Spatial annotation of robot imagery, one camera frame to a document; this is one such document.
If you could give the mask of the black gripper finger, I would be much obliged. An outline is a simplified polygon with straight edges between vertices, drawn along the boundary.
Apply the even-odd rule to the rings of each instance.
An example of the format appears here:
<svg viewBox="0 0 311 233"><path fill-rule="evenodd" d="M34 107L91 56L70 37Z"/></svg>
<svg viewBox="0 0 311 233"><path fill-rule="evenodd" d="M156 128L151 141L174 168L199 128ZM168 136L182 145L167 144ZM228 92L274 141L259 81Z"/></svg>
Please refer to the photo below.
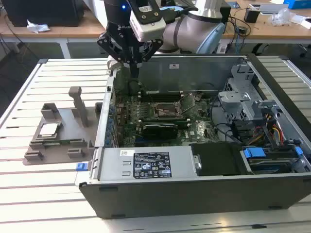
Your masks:
<svg viewBox="0 0 311 233"><path fill-rule="evenodd" d="M142 63L149 61L155 52L163 45L162 39L153 39L150 42L140 43L134 47L134 77L139 75L139 69Z"/></svg>
<svg viewBox="0 0 311 233"><path fill-rule="evenodd" d="M109 32L105 32L98 38L97 44L103 48L114 60L121 63L130 70L131 78L135 77L135 64L126 41L124 33L117 33L112 37Z"/></svg>

